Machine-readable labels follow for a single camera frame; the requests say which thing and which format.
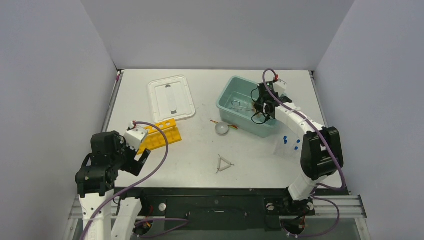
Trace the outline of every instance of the metal frame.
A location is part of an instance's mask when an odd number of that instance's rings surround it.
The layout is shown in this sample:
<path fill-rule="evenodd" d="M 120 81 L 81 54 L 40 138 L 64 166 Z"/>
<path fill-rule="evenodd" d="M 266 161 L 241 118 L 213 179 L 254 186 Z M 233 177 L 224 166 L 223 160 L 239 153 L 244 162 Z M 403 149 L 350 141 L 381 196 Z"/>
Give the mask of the metal frame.
<path fill-rule="evenodd" d="M 309 71 L 310 74 L 310 79 L 312 81 L 312 85 L 318 100 L 318 105 L 320 107 L 320 111 L 322 113 L 322 118 L 324 120 L 324 124 L 327 126 L 327 119 L 324 115 L 323 109 L 321 107 L 321 102 L 319 99 L 319 95 L 317 93 L 317 89 L 315 86 L 315 80 L 314 80 L 314 76 L 313 76 L 313 72 Z M 116 102 L 116 98 L 119 92 L 119 88 L 121 85 L 121 81 L 123 79 L 124 76 L 124 70 L 120 70 L 119 71 L 119 78 L 118 81 L 115 84 L 115 87 L 113 89 L 112 92 L 112 96 L 110 99 L 110 103 L 109 103 L 109 108 L 108 111 L 106 113 L 105 116 L 105 120 L 103 123 L 103 127 L 102 127 L 102 132 L 105 132 L 109 126 L 109 122 L 110 122 L 110 118 L 115 106 L 115 102 Z M 363 206 L 361 197 L 359 195 L 351 195 L 350 192 L 343 192 L 341 194 L 337 193 L 337 192 L 333 192 L 333 191 L 328 191 L 328 190 L 323 190 L 321 192 L 321 194 L 317 194 L 320 196 L 324 196 L 326 199 L 331 200 L 332 202 L 334 202 L 335 204 L 337 204 L 337 206 L 339 206 L 340 209 L 340 218 L 348 218 L 348 219 L 355 219 L 356 222 L 356 226 L 359 232 L 359 236 L 361 240 L 370 240 L 370 233 L 368 231 L 368 227 L 366 224 L 366 212 L 365 212 L 365 208 Z M 309 218 L 313 218 L 313 219 L 335 219 L 337 217 L 337 211 L 336 209 L 328 202 L 325 201 L 320 201 L 320 200 L 314 200 L 314 210 L 315 210 L 315 215 L 309 216 Z M 112 219 L 116 219 L 117 217 L 117 208 L 118 206 L 115 203 L 112 203 L 112 208 L 111 208 L 111 218 Z M 81 208 L 81 204 L 79 201 L 78 196 L 76 196 L 76 198 L 74 199 L 74 203 L 72 205 L 72 209 L 70 211 L 69 217 L 68 217 L 68 223 L 66 225 L 66 229 L 65 229 L 65 233 L 63 236 L 64 240 L 72 240 L 75 238 L 75 231 L 77 228 L 77 222 L 79 219 L 83 218 L 83 214 L 82 214 L 82 208 Z M 144 216 L 138 216 L 137 219 L 143 219 Z M 280 216 L 280 219 L 288 219 L 288 218 L 292 218 L 292 217 L 285 217 L 285 216 Z"/>

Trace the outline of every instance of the clear plastic container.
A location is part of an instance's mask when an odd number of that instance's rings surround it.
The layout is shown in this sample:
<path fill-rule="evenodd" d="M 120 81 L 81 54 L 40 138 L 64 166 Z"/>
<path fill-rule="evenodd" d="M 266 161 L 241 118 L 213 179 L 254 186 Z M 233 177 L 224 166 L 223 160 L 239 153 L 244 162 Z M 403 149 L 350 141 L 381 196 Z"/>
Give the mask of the clear plastic container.
<path fill-rule="evenodd" d="M 222 121 L 236 125 L 240 129 L 259 137 L 266 138 L 277 131 L 278 122 L 269 120 L 261 125 L 252 122 L 251 118 L 255 114 L 255 109 L 251 92 L 257 86 L 258 84 L 254 81 L 233 76 L 216 101 L 216 106 L 219 108 Z M 258 90 L 253 91 L 252 97 L 253 100 L 258 99 Z M 265 117 L 259 114 L 253 120 L 257 123 L 262 123 Z"/>

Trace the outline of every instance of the white table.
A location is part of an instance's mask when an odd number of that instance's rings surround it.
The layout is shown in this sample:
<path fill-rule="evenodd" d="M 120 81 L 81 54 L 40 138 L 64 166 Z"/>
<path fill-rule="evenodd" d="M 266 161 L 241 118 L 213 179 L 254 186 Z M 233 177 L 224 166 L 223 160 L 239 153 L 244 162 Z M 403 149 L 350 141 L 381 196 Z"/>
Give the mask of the white table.
<path fill-rule="evenodd" d="M 309 72 L 276 72 L 288 84 L 288 97 L 308 116 L 324 124 Z M 231 77 L 240 76 L 259 83 L 262 73 L 262 70 L 126 69 L 107 131 L 115 130 L 123 134 L 133 120 L 153 123 L 147 95 L 147 85 L 153 80 L 184 75 L 196 108 L 193 117 L 177 121 L 182 141 L 169 146 L 168 158 L 162 168 L 139 187 L 288 187 L 301 171 L 301 148 L 294 151 L 297 137 L 293 132 L 281 126 L 279 134 L 267 138 L 242 129 L 230 129 L 226 136 L 219 136 L 215 133 L 215 124 L 210 121 L 221 120 L 216 101 Z M 288 136 L 289 144 L 281 144 L 283 136 Z M 119 171 L 116 186 L 127 187 L 145 177 L 156 168 L 164 152 L 164 147 L 153 150 L 138 177 Z M 235 166 L 216 174 L 218 154 Z M 341 181 L 338 172 L 324 183 L 339 187 Z"/>

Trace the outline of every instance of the wall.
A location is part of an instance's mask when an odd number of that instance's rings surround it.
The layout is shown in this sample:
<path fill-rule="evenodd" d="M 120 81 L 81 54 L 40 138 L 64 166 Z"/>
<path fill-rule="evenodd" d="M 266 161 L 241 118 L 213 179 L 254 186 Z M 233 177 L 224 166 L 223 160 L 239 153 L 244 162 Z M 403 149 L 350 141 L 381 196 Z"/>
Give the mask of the wall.
<path fill-rule="evenodd" d="M 314 70 L 354 0 L 82 0 L 119 69 Z"/>
<path fill-rule="evenodd" d="M 424 1 L 356 0 L 315 79 L 374 240 L 424 239 Z"/>
<path fill-rule="evenodd" d="M 79 0 L 0 4 L 1 239 L 62 239 L 116 69 Z"/>

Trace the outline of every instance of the white lid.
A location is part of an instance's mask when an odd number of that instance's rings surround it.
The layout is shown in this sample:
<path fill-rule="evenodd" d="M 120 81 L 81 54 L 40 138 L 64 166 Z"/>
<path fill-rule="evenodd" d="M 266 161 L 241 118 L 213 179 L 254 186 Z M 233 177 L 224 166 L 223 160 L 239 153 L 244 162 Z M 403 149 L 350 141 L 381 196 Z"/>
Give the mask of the white lid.
<path fill-rule="evenodd" d="M 155 123 L 186 119 L 196 113 L 189 84 L 183 75 L 151 81 L 148 86 Z"/>

